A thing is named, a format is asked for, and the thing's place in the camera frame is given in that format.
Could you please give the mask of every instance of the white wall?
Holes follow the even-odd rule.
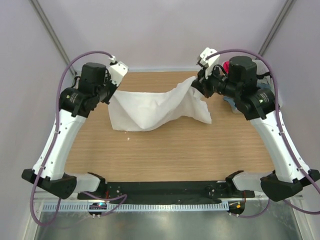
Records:
[[[303,159],[320,170],[320,1],[296,1],[265,57],[275,70],[283,99],[283,118]],[[304,208],[320,211],[312,186]],[[320,216],[309,216],[320,236]]]
[[[194,69],[209,46],[257,52],[285,0],[39,2],[70,58],[105,50],[137,70]]]
[[[21,173],[48,138],[65,66],[27,0],[1,0],[0,23],[0,239],[20,240],[32,187]]]

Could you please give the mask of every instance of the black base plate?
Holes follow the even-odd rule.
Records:
[[[108,182],[107,192],[108,199],[127,194],[125,203],[136,205],[218,204],[220,199],[255,197],[253,191],[234,190],[222,181]]]

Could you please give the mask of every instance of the white towel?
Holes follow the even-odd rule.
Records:
[[[204,97],[191,87],[195,77],[168,92],[115,91],[108,106],[112,128],[118,131],[151,131],[181,116],[211,124]]]

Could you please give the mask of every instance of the wooden surface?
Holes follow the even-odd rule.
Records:
[[[119,90],[167,92],[195,72],[129,73]],[[260,136],[222,96],[204,99],[212,124],[181,117],[148,132],[115,131],[99,104],[78,133],[66,172],[93,172],[107,181],[224,180],[237,171],[274,169]]]

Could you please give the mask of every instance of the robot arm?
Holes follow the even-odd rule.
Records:
[[[206,48],[204,52],[216,51]],[[301,169],[290,156],[277,126],[275,96],[271,90],[257,87],[257,65],[252,59],[247,56],[235,56],[229,61],[229,73],[221,74],[219,57],[216,56],[213,62],[209,62],[211,58],[206,60],[206,56],[204,53],[199,56],[201,70],[197,73],[197,79],[192,86],[206,98],[211,97],[213,93],[233,98],[237,109],[259,133],[275,167],[272,173],[236,172],[230,176],[234,187],[241,191],[264,192],[271,200],[277,202],[294,196],[302,191],[303,187],[311,184],[301,169],[314,181],[319,180],[319,171],[310,169],[299,155],[287,133],[280,112],[283,131]]]
[[[110,98],[128,73],[128,67],[111,59],[110,67],[89,62],[82,67],[78,88],[66,88],[60,94],[60,126],[55,145],[48,157],[38,182],[38,187],[62,198],[68,198],[73,192],[91,192],[97,197],[103,196],[105,179],[93,173],[66,174],[65,165],[80,128],[98,103],[109,104]],[[38,161],[32,169],[25,169],[22,178],[34,183],[41,168],[43,158],[49,150],[56,130],[53,124],[47,143]]]

